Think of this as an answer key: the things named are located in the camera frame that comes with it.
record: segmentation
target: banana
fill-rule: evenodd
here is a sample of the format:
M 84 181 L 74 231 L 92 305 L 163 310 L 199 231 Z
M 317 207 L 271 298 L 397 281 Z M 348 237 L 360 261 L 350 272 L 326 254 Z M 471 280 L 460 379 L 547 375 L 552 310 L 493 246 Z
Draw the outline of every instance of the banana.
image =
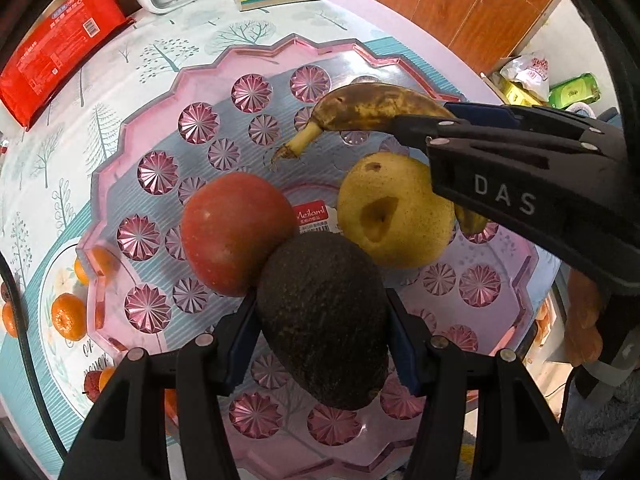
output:
M 403 114 L 453 117 L 429 96 L 409 88 L 385 83 L 342 86 L 316 103 L 306 126 L 281 146 L 272 160 L 299 158 L 322 132 L 388 132 L 393 118 Z

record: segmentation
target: pink tray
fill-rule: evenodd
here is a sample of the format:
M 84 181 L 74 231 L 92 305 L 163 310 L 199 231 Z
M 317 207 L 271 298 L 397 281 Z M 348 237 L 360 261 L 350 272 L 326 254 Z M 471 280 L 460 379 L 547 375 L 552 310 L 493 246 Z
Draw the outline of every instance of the pink tray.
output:
M 321 200 L 334 208 L 340 182 L 359 158 L 406 151 L 385 134 L 350 132 L 320 137 L 300 161 L 269 165 L 313 103 L 354 80 L 461 99 L 439 93 L 404 57 L 377 57 L 355 40 L 318 45 L 291 36 L 272 47 L 231 47 L 212 65 L 181 70 L 167 94 L 123 122 L 118 151 L 92 177 L 94 221 L 78 245 L 92 275 L 88 332 L 116 362 L 134 346 L 151 354 L 180 348 L 239 304 L 198 282 L 180 245 L 183 205 L 205 182 L 249 171 L 293 205 Z M 106 272 L 96 247 L 111 253 Z M 532 244 L 490 224 L 471 240 L 454 231 L 439 261 L 387 272 L 387 285 L 433 332 L 489 354 L 514 348 L 530 326 L 526 285 L 537 260 Z M 333 410 L 302 390 L 260 338 L 244 382 L 221 399 L 238 466 L 265 479 L 324 480 L 379 478 L 401 465 L 425 401 L 390 371 L 369 406 Z

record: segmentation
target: red plastic bag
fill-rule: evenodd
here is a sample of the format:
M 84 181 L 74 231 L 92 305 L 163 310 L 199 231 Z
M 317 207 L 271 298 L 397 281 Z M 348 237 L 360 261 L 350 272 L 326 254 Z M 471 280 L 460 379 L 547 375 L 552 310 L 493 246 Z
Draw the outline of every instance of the red plastic bag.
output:
M 0 74 L 0 100 L 29 128 L 65 78 L 125 23 L 115 0 L 67 0 L 11 56 Z

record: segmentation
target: avocado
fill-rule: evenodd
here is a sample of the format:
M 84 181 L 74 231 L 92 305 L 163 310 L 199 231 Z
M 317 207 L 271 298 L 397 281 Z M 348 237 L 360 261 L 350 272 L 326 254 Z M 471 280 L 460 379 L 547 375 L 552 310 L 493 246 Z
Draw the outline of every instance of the avocado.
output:
M 268 259 L 257 314 L 271 350 L 319 402 L 367 406 L 388 371 L 386 293 L 370 256 L 347 238 L 306 232 Z

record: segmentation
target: round table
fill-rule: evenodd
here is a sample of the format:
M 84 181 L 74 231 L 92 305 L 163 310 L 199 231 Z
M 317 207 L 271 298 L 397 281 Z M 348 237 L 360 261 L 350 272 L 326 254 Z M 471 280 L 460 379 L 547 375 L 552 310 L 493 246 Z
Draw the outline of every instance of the round table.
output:
M 10 139 L 0 174 L 0 250 L 24 292 L 34 366 L 68 448 L 91 403 L 77 384 L 64 379 L 111 360 L 91 340 L 72 351 L 61 346 L 51 335 L 47 306 L 75 280 L 75 246 L 92 220 L 92 172 L 116 151 L 120 123 L 167 92 L 181 68 L 210 64 L 231 45 L 271 45 L 292 33 L 315 43 L 356 38 L 375 54 L 403 54 L 440 89 L 460 92 L 469 101 L 500 104 L 455 54 L 373 0 L 321 0 L 242 13 L 233 0 L 199 0 L 169 14 L 141 10 L 135 17 L 135 25 L 71 78 L 30 131 L 21 130 L 5 110 L 0 114 Z M 258 23 L 258 32 L 237 34 L 236 25 L 247 22 Z M 180 46 L 172 47 L 176 42 Z M 172 55 L 153 66 L 149 49 L 163 45 L 173 48 Z M 538 264 L 526 289 L 534 308 L 559 266 L 546 251 L 536 251 Z M 25 446 L 53 478 L 62 462 L 35 409 L 17 341 L 5 336 L 2 326 L 0 345 L 0 400 Z M 179 446 L 169 444 L 173 472 L 181 478 Z

